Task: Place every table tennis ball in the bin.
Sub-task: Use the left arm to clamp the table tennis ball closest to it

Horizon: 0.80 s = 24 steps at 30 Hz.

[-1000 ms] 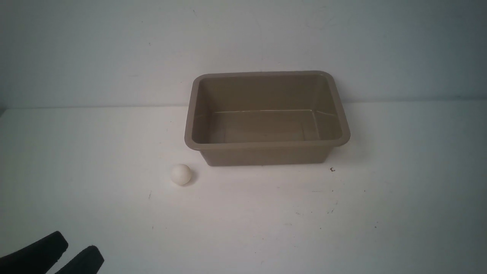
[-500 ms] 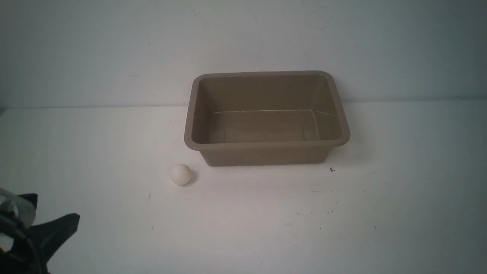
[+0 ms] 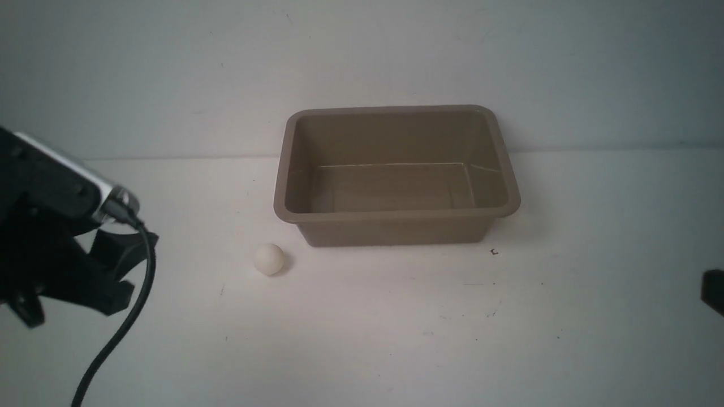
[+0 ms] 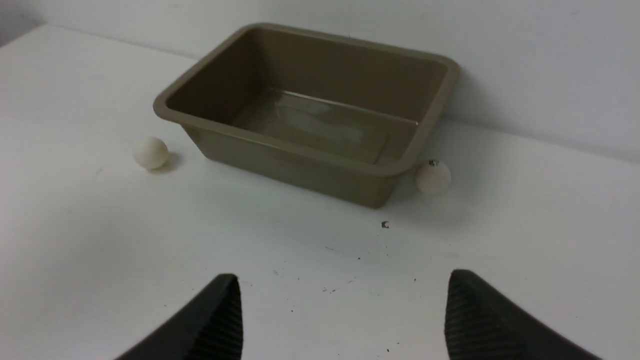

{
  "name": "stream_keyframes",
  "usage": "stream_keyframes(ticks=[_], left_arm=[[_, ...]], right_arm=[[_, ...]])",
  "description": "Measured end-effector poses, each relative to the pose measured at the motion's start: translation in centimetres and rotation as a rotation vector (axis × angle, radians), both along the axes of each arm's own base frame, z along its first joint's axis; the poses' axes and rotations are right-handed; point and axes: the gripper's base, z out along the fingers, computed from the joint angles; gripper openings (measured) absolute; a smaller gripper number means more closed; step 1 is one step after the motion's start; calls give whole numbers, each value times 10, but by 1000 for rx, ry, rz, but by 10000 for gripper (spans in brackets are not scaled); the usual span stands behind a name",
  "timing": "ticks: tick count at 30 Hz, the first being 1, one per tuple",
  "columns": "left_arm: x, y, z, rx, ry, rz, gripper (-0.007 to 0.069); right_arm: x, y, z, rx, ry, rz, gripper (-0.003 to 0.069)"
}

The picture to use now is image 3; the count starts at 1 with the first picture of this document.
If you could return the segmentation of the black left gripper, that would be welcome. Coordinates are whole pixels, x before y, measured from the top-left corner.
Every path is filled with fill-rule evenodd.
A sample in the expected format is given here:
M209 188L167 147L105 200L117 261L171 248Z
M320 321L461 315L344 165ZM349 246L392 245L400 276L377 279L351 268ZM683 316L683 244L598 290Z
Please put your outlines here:
M79 252L77 235L91 219L98 189L2 128L2 303L29 329L46 322L41 297L111 316L129 307L134 284L124 280L149 258L141 234L98 230L90 250L107 276L59 274Z

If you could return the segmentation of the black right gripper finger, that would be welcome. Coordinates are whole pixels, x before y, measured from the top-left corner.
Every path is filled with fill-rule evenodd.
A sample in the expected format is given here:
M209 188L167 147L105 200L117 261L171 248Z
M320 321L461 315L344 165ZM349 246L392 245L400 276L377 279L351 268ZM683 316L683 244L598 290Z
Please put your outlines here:
M724 316L724 275L722 270L708 270L701 281L701 301Z

